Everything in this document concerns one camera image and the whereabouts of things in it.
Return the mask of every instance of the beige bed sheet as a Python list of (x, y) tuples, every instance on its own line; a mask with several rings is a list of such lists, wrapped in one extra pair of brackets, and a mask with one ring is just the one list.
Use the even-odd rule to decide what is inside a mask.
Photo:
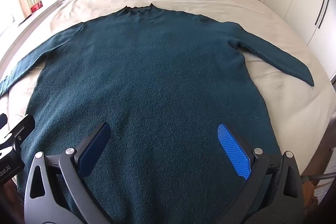
[[(5, 75), (29, 51), (61, 30), (125, 6), (141, 7), (151, 3), (162, 9), (202, 14), (220, 22), (237, 22), (246, 31), (271, 42), (308, 66), (315, 82), (313, 88), (252, 54), (243, 53), (249, 74), (265, 99), (280, 149), (294, 153), (302, 172), (315, 153), (335, 110), (336, 94), (315, 55), (281, 18), (258, 0), (70, 0), (33, 32), (11, 61)], [(3, 131), (12, 129), (25, 115), (43, 66), (42, 63), (34, 68), (1, 98), (0, 111), (9, 119)]]

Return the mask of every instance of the red box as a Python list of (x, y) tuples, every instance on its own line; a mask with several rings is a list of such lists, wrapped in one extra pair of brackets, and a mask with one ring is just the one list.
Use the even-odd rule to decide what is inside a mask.
[(30, 10), (33, 13), (33, 12), (36, 12), (41, 7), (43, 7), (42, 1), (40, 1), (39, 3), (36, 3), (33, 7), (30, 8)]

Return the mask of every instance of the screw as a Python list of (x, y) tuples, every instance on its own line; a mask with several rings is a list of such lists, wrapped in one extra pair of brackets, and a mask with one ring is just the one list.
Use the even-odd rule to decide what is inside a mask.
[(37, 152), (37, 153), (35, 154), (35, 157), (38, 158), (38, 159), (39, 159), (40, 157), (42, 157), (42, 156), (43, 156), (43, 152), (41, 152), (41, 151), (40, 151), (40, 152)]
[(73, 148), (68, 148), (67, 150), (65, 150), (65, 154), (67, 155), (71, 155), (73, 152), (75, 152)]
[(256, 153), (257, 155), (261, 155), (263, 153), (263, 150), (261, 148), (255, 148), (254, 153)]
[(292, 158), (294, 155), (293, 155), (293, 153), (292, 153), (291, 151), (287, 151), (287, 152), (286, 152), (286, 156), (287, 156), (288, 158)]

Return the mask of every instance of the knit fabric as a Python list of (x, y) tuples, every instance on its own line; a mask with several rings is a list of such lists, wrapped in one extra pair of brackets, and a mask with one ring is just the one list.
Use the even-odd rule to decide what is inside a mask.
[(27, 108), (36, 128), (21, 145), (19, 191), (36, 152), (60, 154), (108, 122), (112, 138), (85, 181), (116, 223), (214, 223), (244, 183), (218, 126), (280, 154), (239, 47), (314, 85), (303, 63), (236, 23), (153, 5), (54, 35), (0, 83), (3, 95), (46, 58)]

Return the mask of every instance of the window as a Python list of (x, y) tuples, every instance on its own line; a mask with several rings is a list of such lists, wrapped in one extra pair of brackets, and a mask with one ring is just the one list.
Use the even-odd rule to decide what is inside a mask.
[(7, 27), (14, 21), (11, 12), (11, 5), (8, 0), (0, 0), (2, 11), (0, 15), (0, 35), (7, 29)]

